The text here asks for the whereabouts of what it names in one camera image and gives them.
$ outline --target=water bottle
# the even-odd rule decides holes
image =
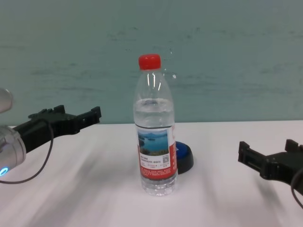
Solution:
[[[134,97],[134,122],[143,189],[150,195],[173,192],[177,180],[175,115],[158,54],[139,57],[142,74]]]

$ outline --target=table surface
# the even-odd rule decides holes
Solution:
[[[191,147],[194,167],[178,176],[174,193],[152,197],[141,188],[134,125],[94,125],[56,138],[37,178],[0,185],[0,226],[301,227],[290,187],[237,160],[241,140],[272,154],[286,139],[303,143],[302,128],[303,121],[177,123],[176,139]],[[34,174],[48,145],[2,179]]]

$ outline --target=teal wall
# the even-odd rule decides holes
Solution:
[[[302,9],[302,0],[2,0],[0,87],[15,106],[0,122],[59,104],[132,122],[137,58],[149,52],[162,56],[177,122],[302,119]]]

